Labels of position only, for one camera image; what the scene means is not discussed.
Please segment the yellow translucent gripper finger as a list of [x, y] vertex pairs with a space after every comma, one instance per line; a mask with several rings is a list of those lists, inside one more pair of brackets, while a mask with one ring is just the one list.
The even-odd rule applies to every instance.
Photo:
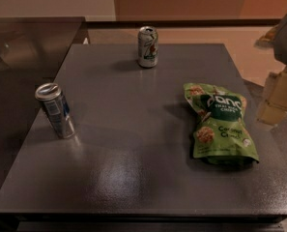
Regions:
[[276, 126], [287, 116], [287, 66], [282, 72], [270, 72], [266, 79], [256, 119]]

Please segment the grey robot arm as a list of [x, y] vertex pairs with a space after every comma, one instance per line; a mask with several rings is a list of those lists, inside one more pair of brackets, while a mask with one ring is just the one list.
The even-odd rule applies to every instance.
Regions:
[[274, 58], [285, 65], [280, 73], [269, 73], [257, 109], [256, 120], [271, 128], [287, 116], [287, 14], [256, 44], [270, 46]]

